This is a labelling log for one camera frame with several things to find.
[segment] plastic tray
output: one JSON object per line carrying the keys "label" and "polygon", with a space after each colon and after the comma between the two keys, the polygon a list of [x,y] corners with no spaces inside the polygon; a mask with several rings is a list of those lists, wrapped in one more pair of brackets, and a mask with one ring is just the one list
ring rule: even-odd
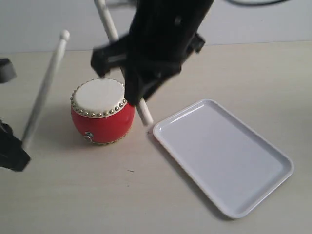
{"label": "plastic tray", "polygon": [[161,121],[154,136],[230,218],[246,216],[294,171],[288,157],[213,100]]}

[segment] drumstick tip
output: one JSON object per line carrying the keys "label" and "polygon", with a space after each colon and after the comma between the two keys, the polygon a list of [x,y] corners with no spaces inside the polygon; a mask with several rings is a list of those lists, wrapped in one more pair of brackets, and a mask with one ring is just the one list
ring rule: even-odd
{"label": "drumstick tip", "polygon": [[67,30],[63,30],[60,34],[61,39],[65,40],[65,41],[69,41],[70,39],[70,33]]}

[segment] red drum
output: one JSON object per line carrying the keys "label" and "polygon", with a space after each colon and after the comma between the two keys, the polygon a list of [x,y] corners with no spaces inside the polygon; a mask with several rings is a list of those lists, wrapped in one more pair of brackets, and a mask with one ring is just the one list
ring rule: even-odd
{"label": "red drum", "polygon": [[127,134],[135,110],[124,92],[122,83],[109,78],[94,79],[73,92],[72,119],[85,140],[109,144]]}

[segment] white drumstick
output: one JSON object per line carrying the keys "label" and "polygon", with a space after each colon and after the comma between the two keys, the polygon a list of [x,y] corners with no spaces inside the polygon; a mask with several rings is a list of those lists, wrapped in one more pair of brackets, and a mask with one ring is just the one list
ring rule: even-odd
{"label": "white drumstick", "polygon": [[30,114],[30,117],[28,119],[28,122],[26,124],[25,131],[23,133],[22,142],[23,142],[23,148],[27,148],[29,146],[31,137],[38,125],[39,122],[39,116],[41,114],[41,111],[45,105],[48,92],[50,89],[50,86],[52,84],[53,77],[59,70],[59,66],[61,64],[61,61],[65,54],[66,44],[67,41],[70,38],[70,34],[67,30],[62,31],[60,35],[60,39],[58,42],[58,46],[53,52],[53,55],[51,57],[49,67],[45,73],[44,79],[42,81],[40,90],[38,92],[35,104],[33,106],[33,110]]}
{"label": "white drumstick", "polygon": [[[106,0],[94,0],[94,3],[97,7],[97,12],[101,18],[102,24],[104,26],[105,32],[110,42],[116,41],[119,39],[117,29],[114,25],[112,16],[106,6]],[[153,124],[152,115],[146,105],[145,100],[142,98],[139,104],[136,106],[137,112],[140,115],[140,118],[145,126]]]}

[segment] beige table surface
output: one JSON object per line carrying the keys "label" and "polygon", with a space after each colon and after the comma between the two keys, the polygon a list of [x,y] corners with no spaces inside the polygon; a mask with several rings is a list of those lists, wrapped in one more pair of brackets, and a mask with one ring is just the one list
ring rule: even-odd
{"label": "beige table surface", "polygon": [[[88,145],[70,95],[96,78],[91,52],[68,52],[22,173],[0,169],[3,234],[308,234],[312,228],[312,42],[204,47],[148,106],[155,121],[211,98],[295,163],[247,217],[225,219],[136,115],[118,143]],[[51,53],[2,54],[18,74],[0,85],[0,116],[21,137]],[[120,72],[112,73],[122,79]]]}

